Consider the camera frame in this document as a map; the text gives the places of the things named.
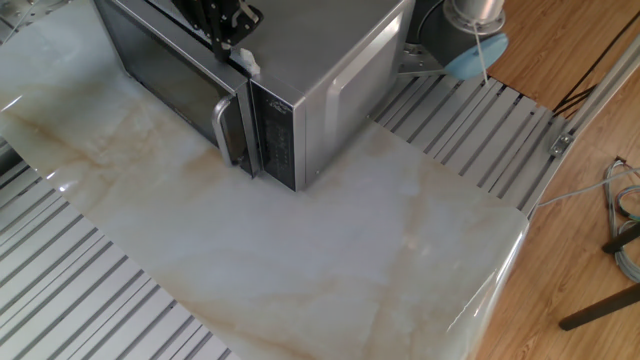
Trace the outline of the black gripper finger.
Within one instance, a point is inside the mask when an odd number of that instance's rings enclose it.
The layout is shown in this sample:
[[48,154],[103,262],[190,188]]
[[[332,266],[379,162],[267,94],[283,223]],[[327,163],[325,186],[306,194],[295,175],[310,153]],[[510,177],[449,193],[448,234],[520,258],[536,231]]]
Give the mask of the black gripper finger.
[[220,12],[212,0],[172,0],[187,22],[201,30],[211,40],[210,50],[221,62],[227,62],[230,51],[223,47],[224,35],[220,28]]
[[234,12],[231,15],[230,44],[237,44],[253,32],[263,20],[262,12],[244,0],[236,0],[234,7]]

